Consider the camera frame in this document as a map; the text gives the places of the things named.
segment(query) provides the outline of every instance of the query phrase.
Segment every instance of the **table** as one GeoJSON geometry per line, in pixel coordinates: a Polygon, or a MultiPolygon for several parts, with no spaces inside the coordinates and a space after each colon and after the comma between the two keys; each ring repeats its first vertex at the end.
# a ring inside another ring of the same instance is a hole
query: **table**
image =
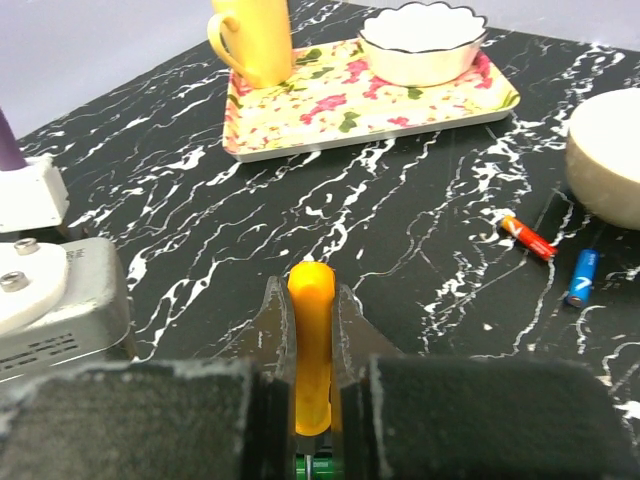
{"type": "MultiPolygon", "coordinates": [[[[352,38],[369,12],[298,1],[294,42],[352,38]]],[[[640,233],[585,212],[563,155],[572,109],[640,85],[640,53],[498,30],[485,50],[523,97],[494,124],[240,165],[221,147],[228,71],[202,44],[22,145],[63,168],[73,224],[117,244],[142,360],[215,355],[270,275],[322,260],[403,351],[585,363],[638,431],[640,233]],[[552,263],[499,231],[508,210],[552,263]],[[562,298],[588,247],[602,258],[577,310],[562,298]]]]}

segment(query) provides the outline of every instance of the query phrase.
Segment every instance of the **wall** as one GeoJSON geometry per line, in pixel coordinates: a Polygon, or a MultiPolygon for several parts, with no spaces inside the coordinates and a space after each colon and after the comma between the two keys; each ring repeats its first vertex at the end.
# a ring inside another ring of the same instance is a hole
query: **wall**
{"type": "MultiPolygon", "coordinates": [[[[640,50],[638,0],[451,3],[496,27],[640,50]]],[[[210,14],[208,0],[0,0],[0,105],[25,135],[204,41],[210,14]]]]}

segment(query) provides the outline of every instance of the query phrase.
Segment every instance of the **purple object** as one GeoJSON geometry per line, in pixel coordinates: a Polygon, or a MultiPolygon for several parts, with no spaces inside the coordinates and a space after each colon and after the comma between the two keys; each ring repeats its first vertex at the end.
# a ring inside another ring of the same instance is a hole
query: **purple object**
{"type": "Polygon", "coordinates": [[[16,137],[0,108],[0,171],[20,170],[26,166],[16,137]]]}

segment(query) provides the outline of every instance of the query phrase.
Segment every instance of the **green object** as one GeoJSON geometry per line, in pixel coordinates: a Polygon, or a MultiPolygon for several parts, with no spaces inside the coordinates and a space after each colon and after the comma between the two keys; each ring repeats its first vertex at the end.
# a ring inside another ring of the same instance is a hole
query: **green object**
{"type": "MultiPolygon", "coordinates": [[[[296,458],[296,478],[304,479],[304,458],[296,458]]],[[[333,478],[333,460],[331,457],[313,459],[313,478],[333,478]]]]}

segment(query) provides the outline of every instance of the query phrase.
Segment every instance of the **tray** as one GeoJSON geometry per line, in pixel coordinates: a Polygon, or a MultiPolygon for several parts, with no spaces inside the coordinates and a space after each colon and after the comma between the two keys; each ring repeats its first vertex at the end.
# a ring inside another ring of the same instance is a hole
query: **tray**
{"type": "Polygon", "coordinates": [[[482,52],[428,88],[374,76],[357,39],[295,50],[292,77],[254,90],[229,79],[223,147],[239,162],[296,155],[505,118],[520,95],[482,52]]]}

